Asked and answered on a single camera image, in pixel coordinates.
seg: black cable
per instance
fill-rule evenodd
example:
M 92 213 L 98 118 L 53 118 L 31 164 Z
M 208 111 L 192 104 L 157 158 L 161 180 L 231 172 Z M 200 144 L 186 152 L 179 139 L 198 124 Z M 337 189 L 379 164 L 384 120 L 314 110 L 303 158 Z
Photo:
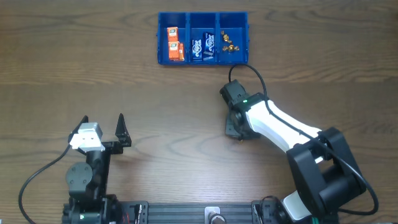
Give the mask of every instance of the black cable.
M 49 164 L 43 166 L 41 169 L 39 169 L 38 171 L 36 171 L 34 174 L 31 175 L 31 177 L 29 177 L 24 185 L 21 187 L 21 190 L 19 191 L 19 195 L 18 195 L 18 206 L 19 206 L 19 210 L 21 211 L 21 213 L 23 214 L 23 216 L 26 218 L 26 220 L 30 223 L 30 224 L 35 224 L 35 222 L 33 222 L 33 220 L 26 214 L 25 210 L 24 210 L 24 206 L 22 205 L 22 195 L 24 194 L 25 188 L 26 186 L 29 184 L 29 182 L 35 178 L 37 175 L 39 175 L 41 172 L 43 172 L 45 169 L 49 168 L 50 166 L 54 165 L 56 162 L 58 162 L 60 159 L 62 159 L 62 157 L 64 155 L 66 155 L 66 153 L 68 152 L 70 148 L 70 145 L 68 144 L 67 148 L 64 150 L 64 152 L 61 154 L 61 156 L 59 156 L 58 158 L 54 159 L 52 162 L 50 162 Z
M 261 85 L 262 85 L 262 89 L 264 90 L 264 101 L 266 103 L 266 108 L 268 110 L 268 112 L 273 115 L 273 117 L 275 117 L 276 119 L 278 119 L 280 122 L 284 123 L 286 126 L 290 127 L 291 129 L 293 129 L 294 131 L 298 132 L 299 134 L 304 135 L 305 137 L 309 138 L 310 140 L 313 140 L 313 142 L 316 142 L 317 144 L 319 144 L 323 150 L 326 151 L 326 153 L 331 154 L 335 159 L 337 159 L 339 162 L 341 162 L 342 164 L 344 164 L 347 168 L 349 168 L 352 173 L 359 179 L 359 181 L 361 181 L 366 188 L 368 189 L 369 193 L 371 194 L 371 197 L 373 199 L 373 209 L 368 211 L 368 212 L 359 212 L 359 211 L 352 211 L 352 210 L 347 210 L 347 209 L 342 209 L 339 208 L 338 211 L 339 212 L 344 212 L 344 213 L 348 213 L 348 214 L 352 214 L 352 215 L 373 215 L 375 214 L 378 210 L 379 210 L 379 200 L 377 199 L 377 195 L 374 192 L 372 186 L 366 181 L 366 179 L 359 174 L 353 167 L 351 167 L 349 164 L 346 163 L 346 161 L 344 161 L 342 158 L 340 158 L 339 156 L 337 156 L 335 154 L 335 152 L 333 152 L 331 149 L 329 149 L 327 146 L 325 146 L 322 142 L 318 141 L 317 139 L 313 138 L 311 135 L 305 133 L 304 131 L 296 128 L 295 126 L 291 125 L 290 123 L 286 122 L 285 120 L 283 120 L 282 118 L 280 118 L 279 116 L 277 116 L 270 108 L 268 105 L 268 95 L 267 95 L 267 88 L 266 88 L 266 84 L 264 83 L 264 80 L 262 79 L 261 74 L 251 65 L 248 64 L 243 64 L 243 63 L 239 63 L 239 64 L 235 64 L 233 65 L 228 73 L 228 81 L 231 82 L 231 72 L 232 69 L 234 67 L 236 67 L 237 65 L 244 65 L 246 67 L 249 67 L 252 71 L 254 71 L 256 73 L 256 75 L 259 77 Z

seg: tabletop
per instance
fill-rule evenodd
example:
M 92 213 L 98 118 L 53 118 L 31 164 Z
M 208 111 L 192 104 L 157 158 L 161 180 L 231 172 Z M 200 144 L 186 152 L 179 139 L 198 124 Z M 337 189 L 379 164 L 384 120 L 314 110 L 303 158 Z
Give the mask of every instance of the tabletop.
M 379 212 L 341 223 L 398 220 L 398 4 L 396 1 L 0 0 L 0 220 L 26 223 L 17 195 L 58 157 L 84 115 L 114 138 L 123 113 L 132 147 L 111 158 L 108 193 L 148 202 L 250 202 L 295 185 L 270 140 L 224 133 L 219 95 L 229 67 L 157 63 L 159 11 L 247 11 L 249 63 L 269 97 L 299 121 L 345 135 L 374 187 Z M 252 71 L 233 78 L 261 91 Z M 26 188 L 37 223 L 60 223 L 70 151 Z M 344 208 L 372 209 L 369 194 Z

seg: orange box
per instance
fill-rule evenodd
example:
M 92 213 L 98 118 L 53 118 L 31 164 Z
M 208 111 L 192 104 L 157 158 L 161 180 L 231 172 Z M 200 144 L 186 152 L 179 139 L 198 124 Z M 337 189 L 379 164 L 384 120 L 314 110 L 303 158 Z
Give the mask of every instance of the orange box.
M 169 42 L 178 41 L 178 27 L 167 28 L 167 39 L 169 40 Z
M 185 57 L 184 57 L 184 44 L 180 43 L 180 46 L 178 47 L 178 57 L 180 59 L 180 61 L 184 61 Z
M 178 56 L 178 48 L 179 48 L 180 42 L 178 41 L 171 41 L 169 42 L 169 59 L 170 60 L 179 60 Z

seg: wood grain surface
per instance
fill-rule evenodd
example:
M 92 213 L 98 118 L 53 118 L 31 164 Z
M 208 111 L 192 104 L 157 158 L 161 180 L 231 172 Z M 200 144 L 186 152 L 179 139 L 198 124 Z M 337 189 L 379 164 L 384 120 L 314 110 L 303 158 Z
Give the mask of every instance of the wood grain surface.
M 295 190 L 285 154 L 265 138 L 224 135 L 219 89 L 228 67 L 157 64 L 159 11 L 247 11 L 249 63 L 270 97 L 305 124 L 342 130 L 380 201 L 398 221 L 398 2 L 349 0 L 0 0 L 0 219 L 26 223 L 17 194 L 56 158 L 86 114 L 113 138 L 124 113 L 133 147 L 113 156 L 108 192 L 149 202 L 250 202 Z M 256 76 L 233 76 L 251 92 Z M 27 213 L 60 223 L 65 158 L 28 185 Z M 368 193 L 344 206 L 370 210 Z

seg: blue divided container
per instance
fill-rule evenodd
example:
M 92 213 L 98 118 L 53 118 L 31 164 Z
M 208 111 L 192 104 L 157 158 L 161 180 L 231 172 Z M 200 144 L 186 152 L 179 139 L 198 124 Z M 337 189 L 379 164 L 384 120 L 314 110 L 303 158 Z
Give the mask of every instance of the blue divided container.
M 178 40 L 184 43 L 185 61 L 169 60 L 167 28 L 178 27 Z M 157 61 L 161 65 L 231 65 L 249 59 L 249 25 L 247 12 L 159 12 Z M 229 44 L 221 31 L 228 34 L 239 51 L 223 51 Z M 204 32 L 215 35 L 215 56 L 205 61 L 192 61 L 192 39 L 203 38 Z

